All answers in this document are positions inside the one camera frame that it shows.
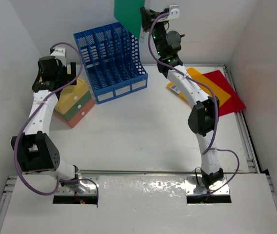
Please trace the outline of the green folder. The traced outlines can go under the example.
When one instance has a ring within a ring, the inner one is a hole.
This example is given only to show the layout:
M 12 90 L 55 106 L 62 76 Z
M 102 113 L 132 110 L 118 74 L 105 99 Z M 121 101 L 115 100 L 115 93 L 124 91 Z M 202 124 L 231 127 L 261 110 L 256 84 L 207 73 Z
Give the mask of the green folder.
M 140 42 L 144 42 L 140 8 L 145 6 L 144 0 L 115 0 L 114 18 L 132 33 Z

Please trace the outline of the yellow drawer box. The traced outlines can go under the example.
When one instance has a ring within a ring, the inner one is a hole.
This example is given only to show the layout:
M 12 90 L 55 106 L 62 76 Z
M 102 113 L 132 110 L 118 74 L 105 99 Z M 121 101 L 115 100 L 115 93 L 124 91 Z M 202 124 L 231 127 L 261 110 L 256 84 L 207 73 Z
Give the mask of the yellow drawer box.
M 55 110 L 61 114 L 65 114 L 87 93 L 88 90 L 87 82 L 78 78 L 76 85 L 69 85 L 61 91 Z

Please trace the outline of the pink bottom drawer box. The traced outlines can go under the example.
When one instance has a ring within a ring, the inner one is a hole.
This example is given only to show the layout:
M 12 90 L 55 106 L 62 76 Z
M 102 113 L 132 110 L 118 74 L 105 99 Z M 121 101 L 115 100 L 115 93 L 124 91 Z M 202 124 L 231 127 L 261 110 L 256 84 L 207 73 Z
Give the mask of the pink bottom drawer box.
M 71 128 L 74 128 L 83 117 L 94 107 L 94 102 L 92 100 L 88 101 L 83 107 L 81 107 L 71 119 L 65 118 L 63 115 L 59 114 L 56 110 L 53 115 L 60 119 L 62 122 L 66 123 Z

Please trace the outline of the red folder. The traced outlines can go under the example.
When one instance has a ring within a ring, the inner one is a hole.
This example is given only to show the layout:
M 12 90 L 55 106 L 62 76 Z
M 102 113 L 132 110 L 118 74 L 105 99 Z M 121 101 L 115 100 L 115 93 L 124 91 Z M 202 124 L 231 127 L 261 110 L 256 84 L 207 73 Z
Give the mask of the red folder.
M 221 71 L 217 70 L 205 73 L 204 76 L 214 84 L 213 91 L 216 88 L 223 91 L 221 95 L 217 94 L 220 101 L 219 116 L 236 113 L 246 109 L 245 104 L 242 102 Z

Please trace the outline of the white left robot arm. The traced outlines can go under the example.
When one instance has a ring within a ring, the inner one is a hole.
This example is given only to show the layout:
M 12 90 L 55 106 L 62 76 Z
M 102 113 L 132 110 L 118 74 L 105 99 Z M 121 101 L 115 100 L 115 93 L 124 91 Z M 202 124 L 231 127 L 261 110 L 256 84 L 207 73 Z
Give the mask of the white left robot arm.
M 56 190 L 48 193 L 35 189 L 23 177 L 24 172 L 50 175 L 56 178 L 57 186 L 76 192 L 79 190 L 78 168 L 60 159 L 60 153 L 49 137 L 49 128 L 63 86 L 76 84 L 77 76 L 67 73 L 64 56 L 41 57 L 38 68 L 32 86 L 30 115 L 19 134 L 11 139 L 14 164 L 23 184 L 39 195 L 52 195 Z

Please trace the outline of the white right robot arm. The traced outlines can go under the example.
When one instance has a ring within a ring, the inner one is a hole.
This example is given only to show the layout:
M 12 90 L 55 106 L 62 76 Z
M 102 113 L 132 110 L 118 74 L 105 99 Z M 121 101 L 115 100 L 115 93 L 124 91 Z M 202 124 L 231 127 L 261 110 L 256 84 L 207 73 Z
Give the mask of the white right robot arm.
M 194 80 L 186 71 L 178 56 L 182 35 L 177 31 L 167 31 L 169 20 L 179 17 L 178 7 L 167 7 L 162 12 L 140 8 L 141 25 L 147 32 L 148 42 L 154 43 L 157 54 L 153 56 L 158 71 L 171 81 L 184 95 L 191 107 L 188 126 L 196 135 L 201 153 L 201 182 L 209 188 L 223 179 L 223 169 L 215 149 L 215 137 L 219 117 L 219 99 L 214 93 L 207 94 L 207 85 Z

